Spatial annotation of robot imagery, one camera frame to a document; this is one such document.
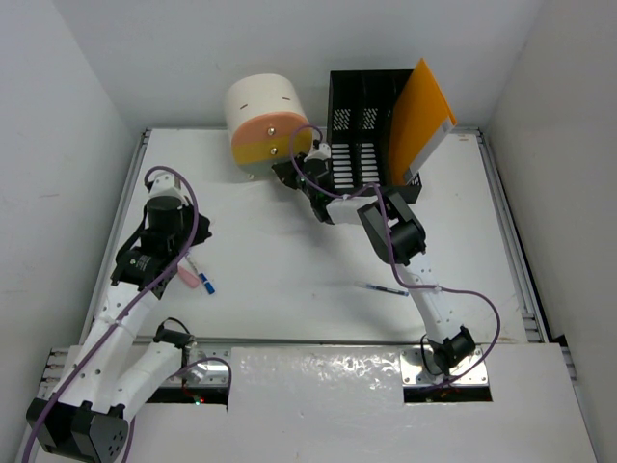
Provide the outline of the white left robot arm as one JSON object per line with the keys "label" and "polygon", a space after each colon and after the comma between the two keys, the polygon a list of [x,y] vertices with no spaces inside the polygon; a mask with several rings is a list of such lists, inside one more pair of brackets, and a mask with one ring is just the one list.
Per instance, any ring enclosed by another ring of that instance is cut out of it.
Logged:
{"label": "white left robot arm", "polygon": [[115,257],[91,331],[47,398],[32,400],[22,461],[35,445],[79,462],[114,462],[127,446],[130,423],[158,387],[182,366],[192,338],[174,330],[154,337],[127,371],[121,368],[189,249],[211,233],[197,204],[177,193],[150,197],[143,218]]}

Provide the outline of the yellow drawer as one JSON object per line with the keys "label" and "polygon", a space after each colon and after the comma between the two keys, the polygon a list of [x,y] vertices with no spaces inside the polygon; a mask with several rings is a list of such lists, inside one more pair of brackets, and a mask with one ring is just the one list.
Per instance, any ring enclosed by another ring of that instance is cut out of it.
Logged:
{"label": "yellow drawer", "polygon": [[256,169],[288,158],[291,153],[308,152],[312,140],[312,131],[302,129],[294,137],[290,134],[266,135],[264,139],[259,141],[233,141],[231,152],[239,167]]}

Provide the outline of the blue gel pen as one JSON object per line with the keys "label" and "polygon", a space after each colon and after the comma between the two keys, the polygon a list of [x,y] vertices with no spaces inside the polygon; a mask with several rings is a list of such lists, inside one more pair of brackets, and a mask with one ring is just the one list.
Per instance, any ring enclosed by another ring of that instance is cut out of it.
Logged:
{"label": "blue gel pen", "polygon": [[374,284],[370,284],[366,282],[354,282],[354,285],[359,288],[364,288],[368,290],[383,292],[383,293],[402,296],[402,297],[409,297],[410,295],[408,291],[405,291],[402,289],[396,289],[396,288],[387,287],[387,286],[379,286],[379,285],[374,285]]}

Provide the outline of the cream round drawer cabinet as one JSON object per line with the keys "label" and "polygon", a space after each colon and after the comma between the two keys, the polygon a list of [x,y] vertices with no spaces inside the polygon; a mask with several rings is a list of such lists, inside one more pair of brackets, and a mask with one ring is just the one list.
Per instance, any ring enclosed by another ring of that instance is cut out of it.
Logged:
{"label": "cream round drawer cabinet", "polygon": [[292,83],[275,73],[244,77],[227,91],[224,112],[235,164],[264,177],[294,152],[307,152],[312,131]]}

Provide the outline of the black mesh file organizer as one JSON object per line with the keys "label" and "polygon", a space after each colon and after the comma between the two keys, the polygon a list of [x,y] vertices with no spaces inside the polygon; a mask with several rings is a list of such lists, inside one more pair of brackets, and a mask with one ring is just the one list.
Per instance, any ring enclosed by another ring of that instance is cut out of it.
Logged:
{"label": "black mesh file organizer", "polygon": [[337,194],[351,194],[375,183],[395,189],[407,204],[416,202],[422,188],[420,176],[396,186],[388,157],[394,104],[411,74],[409,69],[330,72],[326,136]]}

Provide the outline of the pink top drawer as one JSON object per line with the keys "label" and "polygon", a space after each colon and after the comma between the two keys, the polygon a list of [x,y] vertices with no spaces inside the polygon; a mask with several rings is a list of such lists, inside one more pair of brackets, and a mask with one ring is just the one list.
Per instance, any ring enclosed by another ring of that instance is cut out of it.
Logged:
{"label": "pink top drawer", "polygon": [[294,112],[273,112],[255,116],[241,123],[231,136],[231,145],[244,146],[289,136],[309,121]]}

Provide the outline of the orange notebook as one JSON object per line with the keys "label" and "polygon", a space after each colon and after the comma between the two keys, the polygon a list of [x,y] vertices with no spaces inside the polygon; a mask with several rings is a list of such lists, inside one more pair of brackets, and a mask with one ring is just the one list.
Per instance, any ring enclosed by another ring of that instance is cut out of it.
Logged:
{"label": "orange notebook", "polygon": [[388,154],[392,184],[409,184],[456,124],[434,73],[420,59],[393,107]]}

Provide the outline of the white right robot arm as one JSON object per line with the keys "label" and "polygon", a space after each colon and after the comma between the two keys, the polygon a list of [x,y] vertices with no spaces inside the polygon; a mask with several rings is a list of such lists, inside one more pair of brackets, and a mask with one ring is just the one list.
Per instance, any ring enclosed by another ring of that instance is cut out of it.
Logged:
{"label": "white right robot arm", "polygon": [[432,272],[425,229],[398,192],[376,183],[351,194],[338,192],[332,162],[312,155],[292,157],[272,170],[283,185],[308,198],[319,222],[363,228],[377,257],[411,291],[440,374],[449,374],[473,353],[475,342],[469,329],[453,314]]}

